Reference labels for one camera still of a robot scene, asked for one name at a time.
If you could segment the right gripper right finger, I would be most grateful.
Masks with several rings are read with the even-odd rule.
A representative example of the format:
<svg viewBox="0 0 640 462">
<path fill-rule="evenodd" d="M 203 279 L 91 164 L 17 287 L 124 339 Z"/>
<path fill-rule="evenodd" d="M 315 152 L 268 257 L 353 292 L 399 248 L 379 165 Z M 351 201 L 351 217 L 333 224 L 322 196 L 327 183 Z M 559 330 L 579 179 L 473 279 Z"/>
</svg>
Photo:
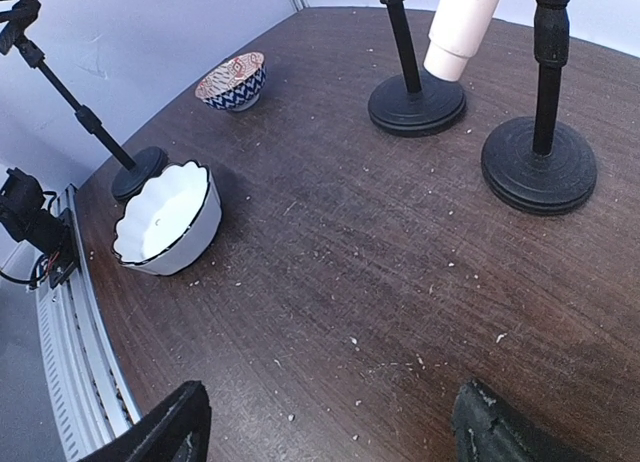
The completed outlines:
<svg viewBox="0 0 640 462">
<path fill-rule="evenodd" d="M 488 385 L 462 385 L 452 412 L 459 461 L 588 461 L 589 456 L 537 427 Z"/>
</svg>

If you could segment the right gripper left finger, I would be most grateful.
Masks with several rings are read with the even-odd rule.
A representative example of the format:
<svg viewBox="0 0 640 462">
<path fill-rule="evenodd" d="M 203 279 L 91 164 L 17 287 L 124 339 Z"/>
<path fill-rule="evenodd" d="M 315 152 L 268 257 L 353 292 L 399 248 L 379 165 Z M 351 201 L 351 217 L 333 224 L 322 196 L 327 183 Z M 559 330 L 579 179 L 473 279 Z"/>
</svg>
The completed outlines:
<svg viewBox="0 0 640 462">
<path fill-rule="evenodd" d="M 211 416 L 204 384 L 186 381 L 128 431 L 84 459 L 205 462 Z"/>
</svg>

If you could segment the tall black mic stand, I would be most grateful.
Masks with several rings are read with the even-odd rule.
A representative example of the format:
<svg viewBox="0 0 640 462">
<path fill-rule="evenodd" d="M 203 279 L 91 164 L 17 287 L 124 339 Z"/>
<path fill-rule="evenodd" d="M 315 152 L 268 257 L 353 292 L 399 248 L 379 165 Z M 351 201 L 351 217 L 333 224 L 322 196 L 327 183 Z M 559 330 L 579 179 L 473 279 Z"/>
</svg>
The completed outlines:
<svg viewBox="0 0 640 462">
<path fill-rule="evenodd" d="M 507 205 L 538 216 L 583 206 L 597 182 L 595 154 L 572 127 L 557 120 L 562 70 L 569 58 L 570 0 L 535 0 L 536 113 L 497 126 L 481 151 L 488 188 Z"/>
<path fill-rule="evenodd" d="M 165 150 L 150 146 L 131 156 L 122 148 L 103 126 L 99 117 L 86 105 L 81 104 L 55 75 L 45 61 L 44 52 L 26 36 L 27 28 L 33 24 L 41 8 L 39 0 L 11 1 L 12 7 L 1 12 L 1 54 L 6 56 L 15 48 L 26 64 L 38 70 L 73 109 L 81 126 L 94 136 L 120 163 L 121 169 L 111 184 L 114 200 L 126 202 L 139 194 L 145 183 L 162 174 L 169 163 Z"/>
</svg>

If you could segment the short black mic stand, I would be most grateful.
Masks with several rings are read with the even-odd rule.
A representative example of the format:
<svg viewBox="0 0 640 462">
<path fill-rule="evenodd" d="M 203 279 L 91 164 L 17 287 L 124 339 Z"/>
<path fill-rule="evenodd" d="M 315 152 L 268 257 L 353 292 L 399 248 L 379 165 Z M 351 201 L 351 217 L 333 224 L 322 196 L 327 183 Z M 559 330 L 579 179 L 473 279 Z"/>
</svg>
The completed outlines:
<svg viewBox="0 0 640 462">
<path fill-rule="evenodd" d="M 375 126 L 395 136 L 435 135 L 463 117 L 466 94 L 459 83 L 443 81 L 418 67 L 404 1 L 380 0 L 387 9 L 402 73 L 373 90 L 368 114 Z"/>
</svg>

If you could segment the beige microphone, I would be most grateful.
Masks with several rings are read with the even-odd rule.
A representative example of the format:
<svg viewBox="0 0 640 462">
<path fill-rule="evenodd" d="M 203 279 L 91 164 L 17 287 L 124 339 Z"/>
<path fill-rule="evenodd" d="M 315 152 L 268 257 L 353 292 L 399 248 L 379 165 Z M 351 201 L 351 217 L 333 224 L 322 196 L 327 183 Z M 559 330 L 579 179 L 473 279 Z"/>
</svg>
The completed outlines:
<svg viewBox="0 0 640 462">
<path fill-rule="evenodd" d="M 424 68 L 457 82 L 476 55 L 500 0 L 439 0 L 429 31 Z"/>
</svg>

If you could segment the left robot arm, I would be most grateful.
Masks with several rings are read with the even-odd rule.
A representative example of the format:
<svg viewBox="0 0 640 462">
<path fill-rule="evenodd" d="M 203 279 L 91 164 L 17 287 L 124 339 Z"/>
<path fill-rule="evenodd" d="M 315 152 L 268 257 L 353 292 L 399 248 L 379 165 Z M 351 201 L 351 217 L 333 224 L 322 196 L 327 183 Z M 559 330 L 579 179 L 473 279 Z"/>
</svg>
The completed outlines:
<svg viewBox="0 0 640 462">
<path fill-rule="evenodd" d="M 1 223 L 16 242 L 28 241 L 48 256 L 62 254 L 70 244 L 70 226 L 44 208 L 37 179 L 18 168 L 6 170 L 1 187 Z"/>
</svg>

